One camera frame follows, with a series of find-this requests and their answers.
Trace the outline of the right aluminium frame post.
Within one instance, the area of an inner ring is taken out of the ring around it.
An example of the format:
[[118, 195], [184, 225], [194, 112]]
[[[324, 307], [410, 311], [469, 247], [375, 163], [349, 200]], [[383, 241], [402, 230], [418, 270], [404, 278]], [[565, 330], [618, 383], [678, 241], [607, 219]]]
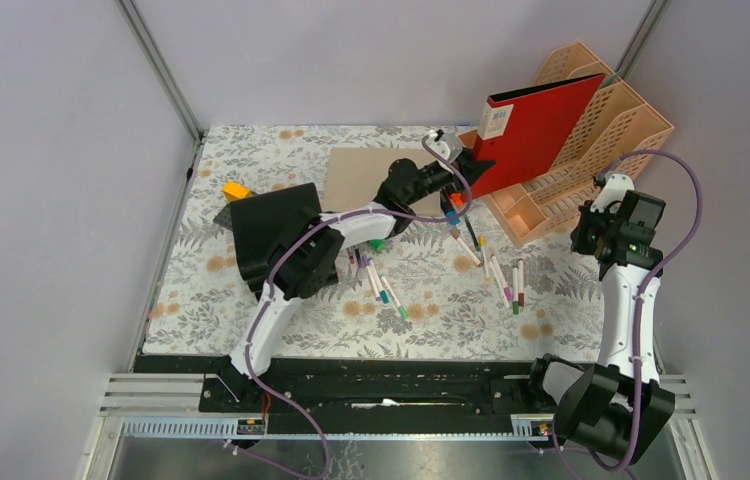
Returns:
[[626, 79], [633, 71], [647, 42], [659, 25], [671, 0], [651, 0], [638, 26], [631, 36], [628, 45], [622, 53], [615, 68], [615, 73], [621, 79]]

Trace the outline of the green highlighter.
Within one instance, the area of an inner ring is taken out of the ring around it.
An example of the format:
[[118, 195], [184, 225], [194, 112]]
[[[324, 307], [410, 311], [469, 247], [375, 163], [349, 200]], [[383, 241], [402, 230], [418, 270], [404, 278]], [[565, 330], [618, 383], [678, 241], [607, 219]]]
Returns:
[[369, 241], [370, 247], [376, 252], [382, 252], [386, 248], [386, 241], [384, 239], [374, 239]]

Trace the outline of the yellow tip white pen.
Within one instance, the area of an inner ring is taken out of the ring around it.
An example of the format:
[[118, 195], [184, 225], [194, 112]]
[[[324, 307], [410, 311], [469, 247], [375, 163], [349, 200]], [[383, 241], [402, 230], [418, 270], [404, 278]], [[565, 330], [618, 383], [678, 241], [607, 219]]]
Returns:
[[478, 250], [481, 253], [485, 281], [489, 282], [491, 280], [489, 256], [487, 251], [486, 238], [483, 235], [478, 236]]

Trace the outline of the orange cap marker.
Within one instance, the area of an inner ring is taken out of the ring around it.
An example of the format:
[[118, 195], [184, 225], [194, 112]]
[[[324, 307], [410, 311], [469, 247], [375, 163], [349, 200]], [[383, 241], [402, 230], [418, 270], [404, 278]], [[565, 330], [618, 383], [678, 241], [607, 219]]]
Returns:
[[455, 208], [463, 207], [465, 202], [463, 201], [462, 196], [459, 193], [452, 193], [449, 195], [449, 200], [453, 204]]

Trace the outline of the teal folder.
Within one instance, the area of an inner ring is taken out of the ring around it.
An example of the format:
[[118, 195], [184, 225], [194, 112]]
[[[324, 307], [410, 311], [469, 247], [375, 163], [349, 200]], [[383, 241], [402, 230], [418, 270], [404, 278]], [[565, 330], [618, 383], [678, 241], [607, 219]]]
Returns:
[[612, 75], [607, 77], [601, 84], [601, 88], [606, 88], [620, 79], [620, 71], [614, 72]]

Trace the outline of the aluminium frame post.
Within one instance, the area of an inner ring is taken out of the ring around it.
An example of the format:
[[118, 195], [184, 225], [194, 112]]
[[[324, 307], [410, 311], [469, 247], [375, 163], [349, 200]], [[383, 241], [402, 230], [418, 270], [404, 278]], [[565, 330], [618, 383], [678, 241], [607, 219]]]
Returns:
[[168, 65], [162, 50], [145, 20], [139, 5], [134, 0], [116, 0], [129, 29], [139, 48], [149, 63], [152, 73], [157, 78], [163, 93], [173, 107], [187, 134], [194, 142], [204, 139], [206, 128], [201, 125], [193, 109], [178, 85], [174, 73]]
[[633, 71], [647, 42], [659, 25], [671, 0], [651, 0], [638, 26], [631, 36], [628, 45], [622, 53], [615, 68], [615, 73], [621, 79], [626, 79]]

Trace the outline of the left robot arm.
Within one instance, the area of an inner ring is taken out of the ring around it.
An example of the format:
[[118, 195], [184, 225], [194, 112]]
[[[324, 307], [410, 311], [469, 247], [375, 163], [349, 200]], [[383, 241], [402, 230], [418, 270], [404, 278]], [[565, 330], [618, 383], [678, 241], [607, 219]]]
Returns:
[[220, 372], [223, 398], [239, 411], [258, 404], [257, 378], [268, 370], [283, 330], [304, 300], [337, 284], [335, 262], [344, 250], [401, 234], [418, 218], [414, 203], [440, 192], [470, 193], [494, 164], [468, 150], [424, 167], [401, 158], [372, 202], [343, 213], [322, 211], [312, 183], [230, 203], [239, 272], [258, 308]]

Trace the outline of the brown tip white pen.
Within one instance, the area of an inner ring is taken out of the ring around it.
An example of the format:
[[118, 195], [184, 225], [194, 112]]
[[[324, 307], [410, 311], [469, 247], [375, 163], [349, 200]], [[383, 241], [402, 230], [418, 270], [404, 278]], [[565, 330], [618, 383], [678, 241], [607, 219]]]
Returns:
[[470, 247], [465, 240], [462, 238], [459, 230], [457, 228], [451, 228], [449, 230], [450, 235], [453, 237], [453, 239], [457, 242], [459, 247], [463, 250], [465, 255], [472, 261], [472, 263], [475, 266], [481, 266], [482, 261], [479, 259], [479, 257], [476, 255], [475, 250]]

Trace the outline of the green tip pen right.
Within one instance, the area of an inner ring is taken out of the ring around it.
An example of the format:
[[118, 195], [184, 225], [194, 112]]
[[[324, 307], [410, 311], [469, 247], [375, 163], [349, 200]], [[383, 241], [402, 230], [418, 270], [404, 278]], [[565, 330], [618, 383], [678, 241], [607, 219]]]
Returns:
[[514, 315], [520, 313], [520, 301], [519, 301], [519, 268], [517, 264], [513, 264], [511, 269], [511, 287], [512, 287], [512, 312]]

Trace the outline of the blue cap marker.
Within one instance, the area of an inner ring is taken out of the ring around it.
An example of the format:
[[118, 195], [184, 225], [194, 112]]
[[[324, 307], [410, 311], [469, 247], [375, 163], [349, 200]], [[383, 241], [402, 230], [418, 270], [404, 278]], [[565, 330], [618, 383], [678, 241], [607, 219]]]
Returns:
[[440, 198], [440, 207], [446, 219], [448, 220], [449, 225], [457, 226], [460, 223], [460, 219], [456, 213], [456, 210], [447, 196], [442, 196]]

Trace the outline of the beige notebook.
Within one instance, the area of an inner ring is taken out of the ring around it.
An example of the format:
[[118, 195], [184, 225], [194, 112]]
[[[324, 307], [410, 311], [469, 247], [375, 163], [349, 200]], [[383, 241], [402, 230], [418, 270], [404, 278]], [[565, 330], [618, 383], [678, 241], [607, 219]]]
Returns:
[[419, 168], [434, 161], [423, 149], [334, 147], [328, 156], [324, 211], [344, 212], [370, 203], [389, 166], [398, 159], [412, 160]]

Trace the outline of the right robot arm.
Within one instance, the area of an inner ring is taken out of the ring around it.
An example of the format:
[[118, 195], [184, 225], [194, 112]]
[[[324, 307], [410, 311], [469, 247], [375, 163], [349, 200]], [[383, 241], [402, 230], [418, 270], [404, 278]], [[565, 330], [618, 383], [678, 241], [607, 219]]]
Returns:
[[664, 201], [628, 190], [580, 206], [573, 251], [594, 257], [604, 299], [597, 361], [579, 366], [546, 354], [524, 386], [526, 402], [548, 412], [553, 433], [605, 457], [633, 464], [667, 423], [672, 393], [659, 385], [652, 350], [652, 312], [663, 259], [651, 247]]

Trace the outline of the peach file organizer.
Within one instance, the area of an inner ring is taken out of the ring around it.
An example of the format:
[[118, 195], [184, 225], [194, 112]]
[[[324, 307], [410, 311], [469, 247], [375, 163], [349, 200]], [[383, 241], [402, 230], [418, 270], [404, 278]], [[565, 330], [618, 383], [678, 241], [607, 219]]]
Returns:
[[[536, 85], [589, 74], [613, 74], [577, 42], [553, 51], [535, 76]], [[599, 88], [567, 138], [549, 172], [483, 197], [509, 240], [523, 246], [554, 231], [571, 229], [578, 207], [598, 195], [593, 176], [620, 155], [660, 149], [674, 126], [623, 79]]]

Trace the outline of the red notebook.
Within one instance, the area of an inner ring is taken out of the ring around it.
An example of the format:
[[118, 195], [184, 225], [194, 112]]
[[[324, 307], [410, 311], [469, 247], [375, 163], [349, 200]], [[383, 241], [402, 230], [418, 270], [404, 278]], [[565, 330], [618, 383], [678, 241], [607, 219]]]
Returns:
[[488, 96], [473, 156], [494, 165], [473, 183], [472, 196], [548, 172], [604, 79], [591, 74]]

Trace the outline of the teal tip white pen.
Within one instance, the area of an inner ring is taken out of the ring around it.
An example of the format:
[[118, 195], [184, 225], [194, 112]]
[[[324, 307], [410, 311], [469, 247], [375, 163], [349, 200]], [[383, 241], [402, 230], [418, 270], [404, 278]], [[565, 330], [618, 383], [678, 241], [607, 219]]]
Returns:
[[373, 261], [371, 259], [367, 259], [366, 260], [366, 267], [367, 267], [367, 272], [370, 275], [371, 280], [372, 280], [372, 282], [374, 284], [374, 290], [378, 293], [381, 301], [384, 304], [388, 304], [389, 303], [389, 295], [388, 295], [385, 287], [383, 286], [383, 284], [381, 282], [381, 279], [380, 279], [380, 277], [378, 275], [378, 272], [376, 270], [376, 267], [373, 265]]

